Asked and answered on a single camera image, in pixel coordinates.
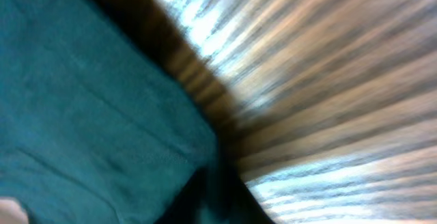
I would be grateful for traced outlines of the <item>black shorts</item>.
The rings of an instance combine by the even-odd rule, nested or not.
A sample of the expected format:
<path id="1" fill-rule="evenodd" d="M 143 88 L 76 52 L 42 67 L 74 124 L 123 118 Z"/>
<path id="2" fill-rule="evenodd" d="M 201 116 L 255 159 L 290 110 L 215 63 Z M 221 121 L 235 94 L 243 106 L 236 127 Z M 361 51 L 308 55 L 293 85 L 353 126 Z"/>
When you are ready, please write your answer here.
<path id="1" fill-rule="evenodd" d="M 268 223 L 182 88 L 92 0 L 1 0 L 2 223 Z"/>

